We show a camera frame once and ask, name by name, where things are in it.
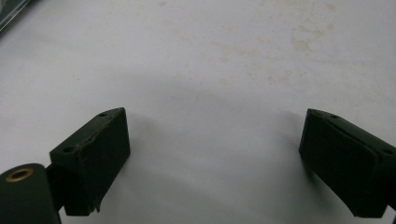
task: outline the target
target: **black plastic part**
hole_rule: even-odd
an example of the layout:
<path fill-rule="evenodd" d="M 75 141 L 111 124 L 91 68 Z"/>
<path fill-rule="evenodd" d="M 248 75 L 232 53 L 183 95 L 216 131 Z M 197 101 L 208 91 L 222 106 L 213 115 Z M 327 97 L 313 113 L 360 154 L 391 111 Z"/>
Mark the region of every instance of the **black plastic part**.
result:
<path fill-rule="evenodd" d="M 0 223 L 61 223 L 44 166 L 15 167 L 1 174 L 0 181 Z"/>
<path fill-rule="evenodd" d="M 0 175 L 0 223 L 60 224 L 63 206 L 69 216 L 99 211 L 129 155 L 125 109 L 97 115 L 51 151 L 47 169 L 26 164 Z"/>
<path fill-rule="evenodd" d="M 64 204 L 69 216 L 87 216 L 100 203 L 130 155 L 124 108 L 103 112 L 50 152 L 55 176 L 56 204 Z"/>
<path fill-rule="evenodd" d="M 300 154 L 354 216 L 382 217 L 396 202 L 396 148 L 354 124 L 308 109 Z"/>
<path fill-rule="evenodd" d="M 0 36 L 37 0 L 0 0 Z"/>

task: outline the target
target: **white countertop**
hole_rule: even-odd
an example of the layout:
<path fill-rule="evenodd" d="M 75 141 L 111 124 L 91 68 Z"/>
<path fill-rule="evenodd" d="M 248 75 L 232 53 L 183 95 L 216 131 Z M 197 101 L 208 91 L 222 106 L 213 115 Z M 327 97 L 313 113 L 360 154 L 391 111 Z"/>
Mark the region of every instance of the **white countertop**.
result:
<path fill-rule="evenodd" d="M 0 39 L 0 171 L 127 110 L 131 158 L 63 223 L 354 218 L 298 146 L 309 107 L 396 146 L 396 2 L 41 0 Z"/>

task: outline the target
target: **mounting hole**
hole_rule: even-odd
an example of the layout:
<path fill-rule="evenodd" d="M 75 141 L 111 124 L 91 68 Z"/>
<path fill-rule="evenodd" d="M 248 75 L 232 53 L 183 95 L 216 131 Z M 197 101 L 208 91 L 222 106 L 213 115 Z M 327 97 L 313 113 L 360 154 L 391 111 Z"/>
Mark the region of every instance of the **mounting hole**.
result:
<path fill-rule="evenodd" d="M 387 149 L 387 148 L 382 148 L 382 151 L 383 151 L 385 154 L 388 154 L 388 155 L 390 155 L 390 156 L 392 156 L 392 155 L 395 154 L 393 150 L 390 150 L 390 149 Z"/>
<path fill-rule="evenodd" d="M 66 147 L 66 148 L 64 148 L 64 153 L 70 153 L 70 152 L 72 152 L 73 150 L 74 150 L 73 147 Z"/>
<path fill-rule="evenodd" d="M 12 172 L 9 176 L 7 176 L 6 181 L 10 182 L 10 183 L 18 182 L 32 174 L 33 174 L 32 168 L 23 168 L 23 169 Z"/>

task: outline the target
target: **brass ring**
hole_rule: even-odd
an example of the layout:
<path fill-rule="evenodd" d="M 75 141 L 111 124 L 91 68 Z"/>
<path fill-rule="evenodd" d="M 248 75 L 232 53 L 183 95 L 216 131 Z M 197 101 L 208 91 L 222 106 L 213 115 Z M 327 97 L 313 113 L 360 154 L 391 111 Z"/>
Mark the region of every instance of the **brass ring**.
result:
<path fill-rule="evenodd" d="M 7 176 L 6 181 L 10 183 L 19 182 L 30 175 L 33 174 L 32 168 L 22 168 L 20 170 L 12 172 L 10 175 Z"/>

